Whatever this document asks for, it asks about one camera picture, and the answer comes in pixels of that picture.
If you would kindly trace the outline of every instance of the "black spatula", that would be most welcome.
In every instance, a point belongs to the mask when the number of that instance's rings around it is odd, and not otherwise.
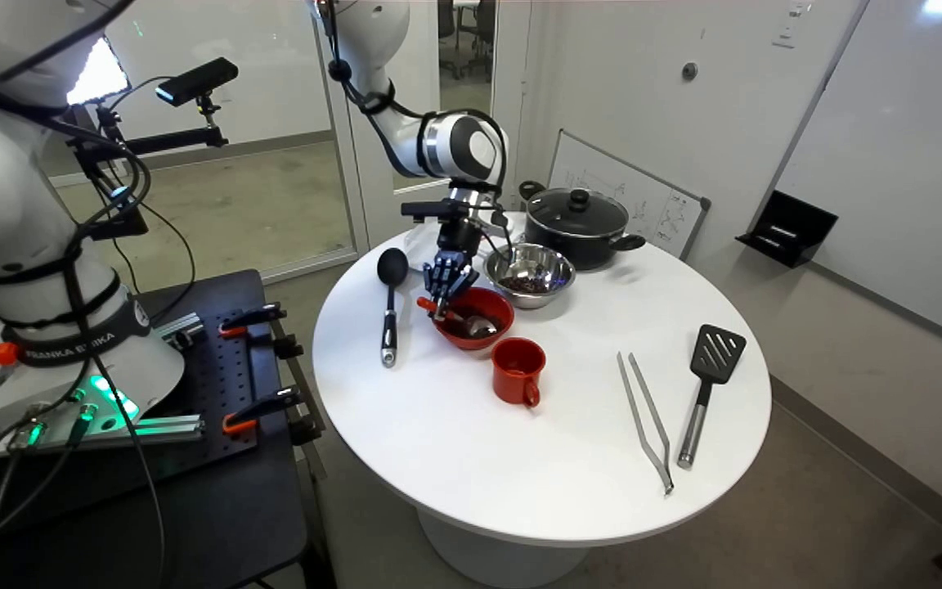
[[[707,403],[709,403],[709,385],[731,381],[743,347],[745,347],[745,340],[740,335],[720,331],[713,323],[701,327],[696,347],[694,347],[694,364],[692,364],[692,371],[701,375],[701,393],[696,393],[696,404],[694,404],[692,426],[686,426],[686,435],[683,435],[681,452],[679,452],[681,469],[692,469],[696,459],[696,444],[701,444],[701,433],[705,433],[705,420],[707,420]]]

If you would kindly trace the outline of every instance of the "tongs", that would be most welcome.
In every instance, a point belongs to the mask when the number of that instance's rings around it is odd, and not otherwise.
[[[661,420],[661,412],[659,412],[659,404],[655,404],[655,396],[651,396],[648,385],[645,385],[645,375],[640,375],[640,365],[637,365],[636,353],[628,353],[632,371],[636,371],[636,380],[637,380],[637,389],[640,389],[640,396],[645,396],[645,404],[648,404],[648,412],[651,412],[651,420],[655,420],[655,429],[659,429],[659,435],[661,435],[661,444],[664,444],[664,459],[661,459],[659,447],[648,440],[648,435],[645,435],[645,429],[640,429],[640,412],[637,412],[637,403],[636,403],[636,393],[632,393],[625,353],[616,353],[616,360],[619,360],[619,365],[621,365],[621,380],[625,380],[628,404],[632,404],[632,414],[636,414],[637,440],[640,440],[648,460],[659,469],[659,473],[661,473],[661,480],[664,480],[664,493],[672,493],[672,492],[675,492],[675,477],[672,477],[672,439],[667,439],[664,420]]]

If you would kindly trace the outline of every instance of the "white wall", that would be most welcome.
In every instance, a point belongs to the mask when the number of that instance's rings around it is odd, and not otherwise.
[[[225,56],[240,77],[214,98],[233,145],[328,131],[323,75],[306,0],[140,0],[108,30],[129,75],[176,75]],[[196,128],[196,104],[140,91],[123,107],[125,135]]]
[[[769,365],[942,492],[942,336],[808,268],[745,253],[765,187],[856,0],[537,2],[517,177],[548,180],[561,128],[713,200],[692,263],[753,320]],[[683,85],[681,64],[701,63]]]

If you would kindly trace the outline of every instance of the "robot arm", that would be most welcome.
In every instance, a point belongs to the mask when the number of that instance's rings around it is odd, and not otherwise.
[[[370,117],[394,168],[405,177],[447,177],[447,204],[402,207],[408,215],[438,215],[438,256],[425,268],[434,301],[447,301],[477,272],[471,259],[482,236],[504,236],[502,184],[506,174],[506,138],[486,111],[415,113],[396,101],[387,63],[408,30],[405,0],[313,0],[331,40],[331,77]]]

